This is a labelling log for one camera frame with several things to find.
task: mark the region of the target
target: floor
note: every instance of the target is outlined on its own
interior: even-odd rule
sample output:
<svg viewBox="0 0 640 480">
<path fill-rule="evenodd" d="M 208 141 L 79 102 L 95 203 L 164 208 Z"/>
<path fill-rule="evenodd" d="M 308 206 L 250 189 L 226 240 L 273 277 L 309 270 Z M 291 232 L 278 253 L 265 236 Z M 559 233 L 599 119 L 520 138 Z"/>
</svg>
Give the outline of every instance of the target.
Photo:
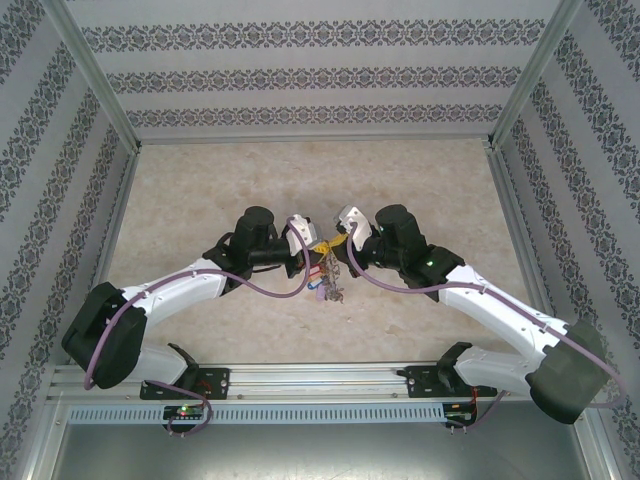
<svg viewBox="0 0 640 480">
<path fill-rule="evenodd" d="M 281 229 L 300 213 L 335 233 L 346 204 L 371 220 L 402 203 L 430 243 L 447 247 L 503 290 L 527 300 L 480 140 L 244 143 L 142 148 L 109 280 L 136 285 L 184 268 L 262 205 Z M 402 285 L 391 271 L 371 270 Z M 282 270 L 254 281 L 290 291 Z M 312 292 L 277 300 L 240 288 L 166 320 L 148 338 L 201 363 L 435 360 L 457 341 L 508 351 L 466 315 L 427 297 L 339 279 L 344 303 Z"/>
</svg>

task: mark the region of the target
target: beige floor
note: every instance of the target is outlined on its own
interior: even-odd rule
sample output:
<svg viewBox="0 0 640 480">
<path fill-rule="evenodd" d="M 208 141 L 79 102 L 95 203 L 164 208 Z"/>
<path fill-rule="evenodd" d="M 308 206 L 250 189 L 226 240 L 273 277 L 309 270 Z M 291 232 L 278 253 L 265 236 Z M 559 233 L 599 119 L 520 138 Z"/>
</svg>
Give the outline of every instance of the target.
<svg viewBox="0 0 640 480">
<path fill-rule="evenodd" d="M 325 236 L 345 204 L 370 219 L 403 203 L 431 243 L 446 246 L 495 284 L 527 300 L 479 140 L 146 146 L 120 231 L 110 281 L 153 280 L 211 248 L 251 205 L 276 216 L 310 216 Z M 401 285 L 391 271 L 380 279 Z M 256 283 L 289 291 L 283 271 Z M 459 340 L 506 349 L 492 332 L 427 297 L 383 291 L 364 279 L 340 283 L 344 304 L 311 292 L 277 300 L 240 288 L 200 303 L 149 333 L 199 362 L 433 360 Z"/>
</svg>

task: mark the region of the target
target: patterned wallpaper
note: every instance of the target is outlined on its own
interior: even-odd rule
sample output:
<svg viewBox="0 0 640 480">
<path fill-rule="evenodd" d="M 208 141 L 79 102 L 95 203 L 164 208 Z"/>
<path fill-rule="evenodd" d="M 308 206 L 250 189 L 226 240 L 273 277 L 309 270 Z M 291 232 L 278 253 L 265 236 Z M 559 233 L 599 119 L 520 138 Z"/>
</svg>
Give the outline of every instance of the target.
<svg viewBox="0 0 640 480">
<path fill-rule="evenodd" d="M 145 141 L 488 134 L 557 1 L 68 6 Z"/>
<path fill-rule="evenodd" d="M 557 314 L 598 328 L 630 388 L 603 412 L 623 478 L 640 478 L 638 25 L 629 0 L 586 1 L 503 149 Z"/>
<path fill-rule="evenodd" d="M 128 154 L 37 0 L 0 5 L 0 479 L 98 268 Z"/>
</svg>

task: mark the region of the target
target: enclosure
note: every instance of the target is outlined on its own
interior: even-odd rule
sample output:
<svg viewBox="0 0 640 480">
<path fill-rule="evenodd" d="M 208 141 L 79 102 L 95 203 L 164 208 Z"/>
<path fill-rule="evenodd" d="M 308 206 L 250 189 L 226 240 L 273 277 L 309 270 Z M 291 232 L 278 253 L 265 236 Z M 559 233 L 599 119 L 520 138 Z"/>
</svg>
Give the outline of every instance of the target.
<svg viewBox="0 0 640 480">
<path fill-rule="evenodd" d="M 639 6 L 4 0 L 0 478 L 103 478 L 113 464 L 121 478 L 640 478 Z M 162 402 L 135 382 L 81 388 L 61 340 L 96 285 L 184 268 L 253 205 L 330 239 L 345 205 L 373 219 L 392 204 L 508 294 L 595 326 L 624 402 L 563 426 L 514 395 L 466 436 L 421 425 L 434 421 L 408 416 L 418 404 L 392 372 L 459 341 L 513 348 L 344 264 L 342 302 L 238 289 L 149 333 L 231 368 L 218 424 L 198 436 L 142 421 Z M 299 277 L 252 280 L 285 292 Z M 311 425 L 316 404 L 401 415 Z M 233 417 L 261 409 L 301 417 Z"/>
</svg>

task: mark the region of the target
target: wallpaper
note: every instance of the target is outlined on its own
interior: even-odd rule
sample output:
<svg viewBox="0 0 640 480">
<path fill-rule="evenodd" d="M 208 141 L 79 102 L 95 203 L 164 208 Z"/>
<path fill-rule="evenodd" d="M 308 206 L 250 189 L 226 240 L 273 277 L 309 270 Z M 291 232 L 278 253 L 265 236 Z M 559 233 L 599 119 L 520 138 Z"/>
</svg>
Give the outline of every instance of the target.
<svg viewBox="0 0 640 480">
<path fill-rule="evenodd" d="M 623 478 L 640 478 L 639 19 L 585 2 L 503 146 L 556 313 L 597 327 L 630 389 L 602 412 Z"/>
<path fill-rule="evenodd" d="M 143 141 L 488 134 L 556 5 L 68 2 Z"/>
<path fill-rule="evenodd" d="M 0 479 L 98 268 L 128 153 L 37 0 L 0 2 Z"/>
</svg>

